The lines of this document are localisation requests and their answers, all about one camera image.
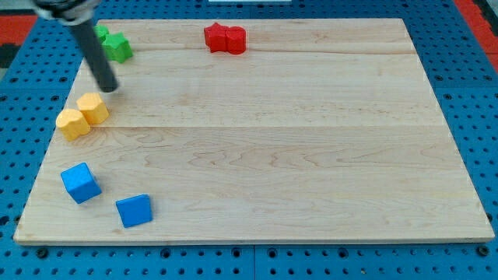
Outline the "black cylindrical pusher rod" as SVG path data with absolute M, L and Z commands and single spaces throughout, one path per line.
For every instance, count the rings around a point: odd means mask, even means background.
M 70 26 L 69 29 L 100 90 L 104 93 L 115 91 L 118 88 L 118 81 L 93 29 L 92 20 Z

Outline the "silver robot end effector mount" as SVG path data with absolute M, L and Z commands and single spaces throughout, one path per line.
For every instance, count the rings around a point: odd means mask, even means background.
M 76 26 L 93 18 L 101 0 L 33 0 L 34 12 L 43 19 Z

